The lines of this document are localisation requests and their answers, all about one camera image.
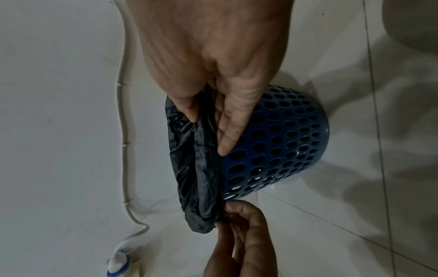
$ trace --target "electrical cord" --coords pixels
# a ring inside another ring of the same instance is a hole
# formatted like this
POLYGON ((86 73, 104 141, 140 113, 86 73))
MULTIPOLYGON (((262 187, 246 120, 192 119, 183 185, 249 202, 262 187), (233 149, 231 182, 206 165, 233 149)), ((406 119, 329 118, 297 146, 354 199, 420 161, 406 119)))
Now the electrical cord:
POLYGON ((141 235, 144 235, 149 230, 149 225, 146 223, 143 223, 139 221, 135 216, 133 215, 131 209, 130 209, 130 203, 131 199, 129 198, 129 184, 128 184, 128 146, 130 145, 129 142, 129 129, 128 129, 128 122, 126 120, 126 113, 123 106, 123 80, 125 77, 125 68, 126 68, 126 58, 127 58, 127 52, 128 52, 128 26, 125 22, 125 18, 123 15, 122 10, 119 7, 119 4, 117 4, 115 1, 113 2, 117 8, 117 11, 119 12, 119 15, 122 19, 123 29, 124 29, 124 43, 123 43, 123 49, 122 49, 122 59, 120 62, 119 72, 117 76, 117 83, 116 85, 116 94, 117 94, 117 111, 119 114, 119 122, 120 122, 120 128, 122 133, 122 196, 123 196, 123 205, 125 207, 126 215, 129 217, 129 219, 136 225, 144 227, 141 231, 132 234, 125 239, 123 239, 114 249, 111 259, 114 259, 117 256, 117 253, 120 251, 125 251, 123 247, 130 242, 131 240, 140 237, 141 235))

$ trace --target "blue trash can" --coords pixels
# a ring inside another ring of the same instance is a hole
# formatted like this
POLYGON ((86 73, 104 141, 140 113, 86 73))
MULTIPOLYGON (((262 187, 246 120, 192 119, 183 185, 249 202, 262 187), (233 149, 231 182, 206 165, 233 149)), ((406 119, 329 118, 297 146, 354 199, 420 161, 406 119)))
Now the blue trash can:
POLYGON ((314 100, 270 85, 233 151, 221 160, 224 200, 239 199, 316 163, 329 122, 314 100))

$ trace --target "wrinkled plastic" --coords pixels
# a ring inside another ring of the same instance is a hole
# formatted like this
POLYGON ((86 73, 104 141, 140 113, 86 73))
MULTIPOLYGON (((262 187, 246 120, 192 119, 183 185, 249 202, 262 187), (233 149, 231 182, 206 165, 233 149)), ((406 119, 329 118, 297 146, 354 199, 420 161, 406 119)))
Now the wrinkled plastic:
POLYGON ((201 234, 214 228, 223 209, 214 103, 207 90, 197 95, 196 124, 166 99, 170 159, 178 183, 179 202, 189 227, 201 234))

